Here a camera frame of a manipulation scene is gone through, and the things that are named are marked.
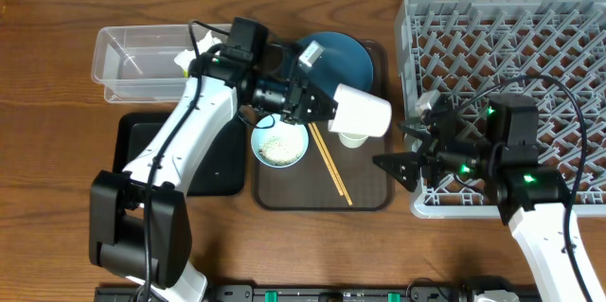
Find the cream white plastic cup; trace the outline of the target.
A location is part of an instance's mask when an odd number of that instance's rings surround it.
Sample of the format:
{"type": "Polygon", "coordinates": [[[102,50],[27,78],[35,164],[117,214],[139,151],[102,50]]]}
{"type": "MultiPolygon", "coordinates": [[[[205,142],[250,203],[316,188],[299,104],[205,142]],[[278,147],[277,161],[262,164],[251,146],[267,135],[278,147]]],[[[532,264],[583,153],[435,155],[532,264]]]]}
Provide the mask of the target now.
{"type": "Polygon", "coordinates": [[[338,133],[338,136],[342,145],[349,149],[361,147],[368,139],[367,135],[356,133],[338,133]]]}

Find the dark blue plate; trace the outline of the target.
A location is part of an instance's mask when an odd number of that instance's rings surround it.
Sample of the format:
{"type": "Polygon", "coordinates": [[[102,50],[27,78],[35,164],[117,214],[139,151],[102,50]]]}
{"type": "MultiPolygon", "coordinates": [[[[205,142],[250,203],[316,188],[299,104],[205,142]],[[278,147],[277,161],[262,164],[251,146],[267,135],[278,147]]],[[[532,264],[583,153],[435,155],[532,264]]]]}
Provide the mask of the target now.
{"type": "Polygon", "coordinates": [[[311,42],[318,42],[324,52],[309,72],[305,73],[297,66],[294,71],[296,75],[307,78],[329,96],[334,95],[341,83],[361,91],[370,91],[374,68],[369,54],[358,40],[340,32],[316,32],[295,42],[294,50],[287,54],[279,72],[283,79],[289,77],[297,51],[305,49],[311,42]]]}

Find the pink plastic cup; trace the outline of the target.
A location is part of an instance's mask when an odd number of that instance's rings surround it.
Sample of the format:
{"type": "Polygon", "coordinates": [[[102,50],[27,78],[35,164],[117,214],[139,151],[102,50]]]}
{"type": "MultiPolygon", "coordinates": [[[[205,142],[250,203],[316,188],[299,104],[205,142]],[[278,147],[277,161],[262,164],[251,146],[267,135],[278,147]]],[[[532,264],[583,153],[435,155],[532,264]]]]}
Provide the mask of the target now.
{"type": "Polygon", "coordinates": [[[391,124],[389,101],[365,91],[339,84],[333,99],[338,103],[334,119],[328,122],[331,133],[353,133],[383,137],[391,124]]]}

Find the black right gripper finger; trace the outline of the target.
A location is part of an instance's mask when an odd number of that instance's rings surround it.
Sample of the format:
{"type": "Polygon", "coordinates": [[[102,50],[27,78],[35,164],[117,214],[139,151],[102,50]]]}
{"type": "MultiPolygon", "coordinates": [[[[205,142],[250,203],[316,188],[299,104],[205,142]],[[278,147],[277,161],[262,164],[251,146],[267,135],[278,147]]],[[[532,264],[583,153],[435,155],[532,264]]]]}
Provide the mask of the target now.
{"type": "Polygon", "coordinates": [[[372,162],[393,177],[407,191],[415,192],[426,158],[417,152],[408,151],[375,155],[372,157],[372,162]]]}
{"type": "Polygon", "coordinates": [[[412,137],[421,142],[432,141],[434,139],[429,133],[413,128],[405,121],[399,122],[398,128],[404,136],[412,137]]]}

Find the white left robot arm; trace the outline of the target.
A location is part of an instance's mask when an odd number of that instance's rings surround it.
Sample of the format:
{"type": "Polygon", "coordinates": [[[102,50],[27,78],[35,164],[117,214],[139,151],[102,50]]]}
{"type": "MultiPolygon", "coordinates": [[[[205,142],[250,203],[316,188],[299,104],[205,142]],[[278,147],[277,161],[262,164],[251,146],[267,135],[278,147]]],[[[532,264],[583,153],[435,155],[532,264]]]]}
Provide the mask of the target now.
{"type": "Polygon", "coordinates": [[[120,173],[103,170],[90,195],[89,259],[139,284],[136,301],[201,301],[207,279],[189,260],[186,196],[212,142],[242,105],[295,125],[326,121],[332,133],[381,137],[392,106],[338,85],[328,95],[312,83],[271,91],[259,70],[263,45],[214,44],[194,51],[181,100],[151,143],[120,173]]]}

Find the white paper napkin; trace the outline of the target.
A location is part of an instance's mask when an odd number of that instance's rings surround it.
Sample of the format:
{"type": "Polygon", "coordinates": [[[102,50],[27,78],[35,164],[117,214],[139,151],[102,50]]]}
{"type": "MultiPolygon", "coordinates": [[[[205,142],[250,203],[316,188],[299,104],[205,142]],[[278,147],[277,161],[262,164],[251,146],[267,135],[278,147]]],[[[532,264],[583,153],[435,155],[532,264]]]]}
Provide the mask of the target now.
{"type": "MultiPolygon", "coordinates": [[[[221,44],[222,42],[223,41],[220,38],[216,37],[212,31],[208,31],[204,38],[197,42],[199,54],[202,55],[211,46],[215,44],[221,44]]],[[[194,54],[194,50],[187,49],[178,53],[177,56],[174,58],[174,62],[182,68],[185,78],[188,77],[188,69],[190,63],[195,59],[196,57],[194,54]]]]}

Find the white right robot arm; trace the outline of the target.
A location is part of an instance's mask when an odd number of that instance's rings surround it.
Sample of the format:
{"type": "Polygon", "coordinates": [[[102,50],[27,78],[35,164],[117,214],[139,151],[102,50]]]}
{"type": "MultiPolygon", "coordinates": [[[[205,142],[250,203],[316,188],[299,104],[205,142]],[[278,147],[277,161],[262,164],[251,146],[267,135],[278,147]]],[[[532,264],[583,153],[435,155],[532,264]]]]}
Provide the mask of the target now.
{"type": "Polygon", "coordinates": [[[434,185],[452,174],[483,182],[483,193],[498,209],[531,269],[544,301],[602,301],[605,292],[580,238],[572,192],[555,167],[539,162],[539,111],[530,97],[490,97],[484,142],[455,138],[455,114],[424,113],[425,133],[407,124],[402,130],[420,140],[401,155],[402,184],[421,179],[434,185]]]}

